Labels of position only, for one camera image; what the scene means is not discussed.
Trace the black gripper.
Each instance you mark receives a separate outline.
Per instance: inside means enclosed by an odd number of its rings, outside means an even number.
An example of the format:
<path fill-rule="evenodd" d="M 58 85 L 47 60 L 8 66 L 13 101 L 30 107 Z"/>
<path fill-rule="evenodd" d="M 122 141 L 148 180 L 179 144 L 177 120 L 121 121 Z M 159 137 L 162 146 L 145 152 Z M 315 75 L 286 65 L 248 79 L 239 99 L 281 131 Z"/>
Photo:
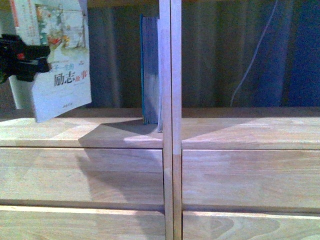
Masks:
<path fill-rule="evenodd" d="M 23 82 L 33 82 L 38 73 L 51 70 L 48 45 L 28 45 L 19 35 L 2 34 L 0 37 L 0 82 L 15 76 Z"/>

